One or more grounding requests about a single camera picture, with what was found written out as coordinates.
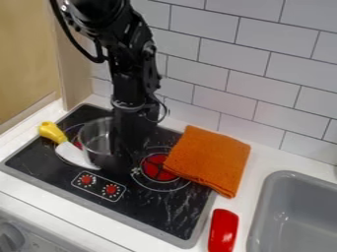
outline cable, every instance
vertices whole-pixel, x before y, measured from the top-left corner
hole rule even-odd
[[[74,36],[71,34],[71,32],[68,29],[67,24],[65,23],[65,21],[63,20],[63,16],[59,10],[59,6],[56,2],[56,0],[50,0],[50,5],[52,8],[52,11],[58,21],[58,23],[60,24],[61,28],[63,29],[63,31],[65,32],[65,34],[67,35],[68,39],[71,41],[71,43],[76,47],[76,49],[78,49],[85,57],[87,57],[89,60],[95,62],[95,63],[103,63],[105,61],[105,57],[102,53],[102,48],[101,48],[101,44],[100,42],[95,39],[94,40],[94,44],[95,44],[95,48],[96,48],[96,52],[98,54],[97,57],[91,55],[88,51],[86,51],[74,38]]]

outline white countertop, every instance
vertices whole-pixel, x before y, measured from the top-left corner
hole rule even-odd
[[[102,107],[110,107],[106,98],[91,95],[85,100]],[[56,121],[64,116],[60,100],[48,105],[20,125],[0,136],[0,161],[36,135],[36,126],[45,120]],[[185,123],[166,119],[162,125],[183,131]],[[214,209],[227,209],[239,216],[239,227],[234,252],[245,252],[257,199],[263,180],[278,170],[294,170],[329,182],[337,183],[334,166],[305,157],[288,154],[245,141],[252,146],[238,194],[234,199],[217,196]],[[43,226],[58,236],[95,252],[178,252],[186,251],[138,231],[123,223],[83,208],[68,200],[0,172],[0,192],[11,197],[0,197],[0,209]],[[187,251],[207,251],[211,213],[197,245]]]

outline orange towel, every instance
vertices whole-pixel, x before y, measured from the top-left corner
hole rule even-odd
[[[250,146],[233,138],[187,126],[164,167],[171,173],[236,196]]]

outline sink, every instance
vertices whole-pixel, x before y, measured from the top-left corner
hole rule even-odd
[[[337,185],[293,171],[269,175],[247,252],[336,252]]]

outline toy stove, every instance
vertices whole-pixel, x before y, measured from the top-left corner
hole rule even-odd
[[[82,105],[58,123],[75,146],[84,123],[110,112]],[[36,138],[4,163],[1,170],[128,224],[181,248],[195,245],[214,194],[204,186],[163,170],[180,134],[158,127],[130,176],[113,176],[67,163],[48,140]]]

